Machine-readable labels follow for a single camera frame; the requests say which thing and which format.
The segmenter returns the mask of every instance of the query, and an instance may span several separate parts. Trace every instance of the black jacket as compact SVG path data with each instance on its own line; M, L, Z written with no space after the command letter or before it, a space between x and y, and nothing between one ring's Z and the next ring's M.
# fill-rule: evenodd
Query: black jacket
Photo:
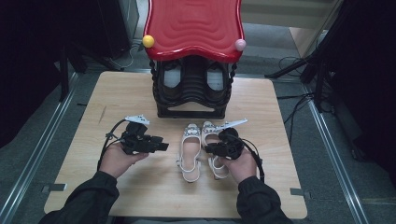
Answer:
M116 178L98 171L73 191L64 208L46 214L39 224L106 223L120 195L116 185ZM276 191L256 176L245 179L238 188L236 208L244 223L292 223L280 209Z

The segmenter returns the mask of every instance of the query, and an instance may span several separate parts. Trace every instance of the hand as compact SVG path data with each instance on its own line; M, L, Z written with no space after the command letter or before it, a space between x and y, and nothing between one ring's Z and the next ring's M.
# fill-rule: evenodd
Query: hand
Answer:
M241 156L234 161L223 157L219 158L219 161L227 166L237 184L241 183L248 177L257 175L257 164L254 161L251 152L246 148L242 150Z
M137 161L145 159L148 155L148 153L127 155L122 150L121 143L111 144L102 158L99 170L118 178L125 173L130 166Z

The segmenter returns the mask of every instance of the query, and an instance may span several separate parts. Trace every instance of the yellow ball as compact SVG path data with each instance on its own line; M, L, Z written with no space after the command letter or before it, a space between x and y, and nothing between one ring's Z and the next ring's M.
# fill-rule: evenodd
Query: yellow ball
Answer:
M153 45L154 45L154 37L152 37L151 35L143 36L143 46L149 49Z

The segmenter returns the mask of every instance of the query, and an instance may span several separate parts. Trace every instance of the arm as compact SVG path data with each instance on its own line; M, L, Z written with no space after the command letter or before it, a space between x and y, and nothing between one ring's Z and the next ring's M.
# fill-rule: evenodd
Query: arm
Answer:
M148 155L126 155L120 143L110 145L93 178L78 186L61 210L46 214L39 223L106 223L111 206L119 197L117 178Z
M276 191L257 178L257 165L248 150L243 150L235 161L225 158L219 161L238 183L236 208L244 223L292 223L280 208Z

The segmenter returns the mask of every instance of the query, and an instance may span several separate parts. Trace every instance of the pink ball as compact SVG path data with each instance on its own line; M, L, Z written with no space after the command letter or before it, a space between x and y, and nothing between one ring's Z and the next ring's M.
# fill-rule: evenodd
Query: pink ball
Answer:
M247 46L247 42L244 39L237 39L235 41L235 48L239 51L244 50L244 48Z

